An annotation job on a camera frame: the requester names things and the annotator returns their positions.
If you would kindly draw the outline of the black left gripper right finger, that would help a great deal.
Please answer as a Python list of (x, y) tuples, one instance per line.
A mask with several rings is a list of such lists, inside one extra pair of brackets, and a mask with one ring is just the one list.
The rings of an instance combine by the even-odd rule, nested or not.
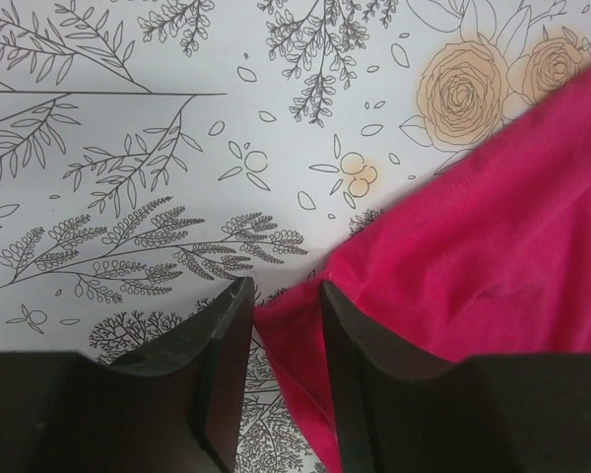
[(346, 472), (591, 472), (591, 354), (450, 363), (320, 289)]

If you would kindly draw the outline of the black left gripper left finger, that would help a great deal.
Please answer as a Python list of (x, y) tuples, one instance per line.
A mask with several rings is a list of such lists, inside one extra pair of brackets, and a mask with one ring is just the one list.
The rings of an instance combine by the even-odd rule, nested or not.
[(102, 365), (0, 352), (0, 472), (231, 472), (254, 283)]

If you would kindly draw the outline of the magenta t shirt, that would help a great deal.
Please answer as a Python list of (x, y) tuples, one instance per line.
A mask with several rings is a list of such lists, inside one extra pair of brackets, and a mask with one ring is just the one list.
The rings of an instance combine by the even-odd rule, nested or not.
[(324, 282), (448, 361), (591, 352), (591, 66), (255, 311), (295, 424), (338, 472)]

